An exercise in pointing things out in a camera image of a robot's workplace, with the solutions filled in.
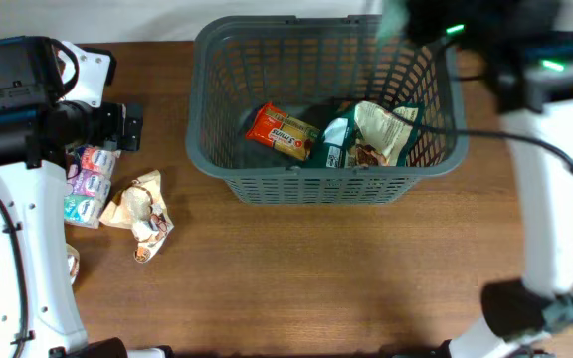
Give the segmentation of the multicolour tissue pack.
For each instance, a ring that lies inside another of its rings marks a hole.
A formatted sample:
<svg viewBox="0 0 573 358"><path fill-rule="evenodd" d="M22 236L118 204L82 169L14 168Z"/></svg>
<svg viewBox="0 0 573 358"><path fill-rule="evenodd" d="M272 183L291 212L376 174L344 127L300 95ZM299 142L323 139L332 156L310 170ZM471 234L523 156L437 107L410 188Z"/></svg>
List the multicolour tissue pack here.
<svg viewBox="0 0 573 358"><path fill-rule="evenodd" d="M67 172L64 221L97 229L111 189L111 176L120 151L82 146L75 150Z"/></svg>

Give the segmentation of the green coffee bean bag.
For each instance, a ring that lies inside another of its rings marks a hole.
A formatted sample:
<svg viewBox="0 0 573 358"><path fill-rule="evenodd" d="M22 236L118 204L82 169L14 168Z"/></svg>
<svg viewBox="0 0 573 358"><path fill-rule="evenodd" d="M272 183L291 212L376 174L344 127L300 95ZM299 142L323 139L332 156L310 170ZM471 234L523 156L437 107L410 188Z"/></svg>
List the green coffee bean bag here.
<svg viewBox="0 0 573 358"><path fill-rule="evenodd" d="M398 167L418 138L424 107L405 103L391 110L361 101L318 136L304 166L317 169Z"/></svg>

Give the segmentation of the orange spaghetti packet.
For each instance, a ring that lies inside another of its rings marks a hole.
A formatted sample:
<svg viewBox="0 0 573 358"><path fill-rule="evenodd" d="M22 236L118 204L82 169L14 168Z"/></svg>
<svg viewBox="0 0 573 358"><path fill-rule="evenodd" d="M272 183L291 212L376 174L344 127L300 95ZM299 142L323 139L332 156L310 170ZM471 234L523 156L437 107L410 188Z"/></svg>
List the orange spaghetti packet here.
<svg viewBox="0 0 573 358"><path fill-rule="evenodd" d="M320 130L317 127L267 102L256 111L245 138L298 161L306 161L319 133Z"/></svg>

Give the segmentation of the light teal small packet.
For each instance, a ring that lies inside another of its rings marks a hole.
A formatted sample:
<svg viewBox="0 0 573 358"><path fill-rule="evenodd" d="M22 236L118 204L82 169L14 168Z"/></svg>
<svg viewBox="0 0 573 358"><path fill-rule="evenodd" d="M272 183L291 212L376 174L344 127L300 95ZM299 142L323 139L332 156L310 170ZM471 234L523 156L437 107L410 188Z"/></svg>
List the light teal small packet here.
<svg viewBox="0 0 573 358"><path fill-rule="evenodd" d="M407 0L382 1L381 20L376 33L378 45L384 45L404 31L410 18L407 3Z"/></svg>

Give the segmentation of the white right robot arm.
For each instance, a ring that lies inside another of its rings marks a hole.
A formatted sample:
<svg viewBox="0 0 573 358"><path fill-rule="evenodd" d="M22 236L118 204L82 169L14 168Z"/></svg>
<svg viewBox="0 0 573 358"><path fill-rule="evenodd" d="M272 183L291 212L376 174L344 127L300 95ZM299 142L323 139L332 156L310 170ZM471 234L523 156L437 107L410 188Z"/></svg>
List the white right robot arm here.
<svg viewBox="0 0 573 358"><path fill-rule="evenodd" d="M409 1L407 37L479 54L519 193L520 278L486 285L481 318L434 357L530 357L573 326L573 34L558 1Z"/></svg>

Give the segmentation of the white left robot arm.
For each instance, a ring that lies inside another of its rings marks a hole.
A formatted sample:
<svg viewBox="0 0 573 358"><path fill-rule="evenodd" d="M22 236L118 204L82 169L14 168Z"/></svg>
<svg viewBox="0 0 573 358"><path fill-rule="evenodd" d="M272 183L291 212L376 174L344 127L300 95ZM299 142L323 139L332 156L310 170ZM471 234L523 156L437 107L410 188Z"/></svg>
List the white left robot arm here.
<svg viewBox="0 0 573 358"><path fill-rule="evenodd" d="M135 151L142 110L106 102L114 56L48 37L0 39L0 357L124 357L89 342L72 289L66 154Z"/></svg>

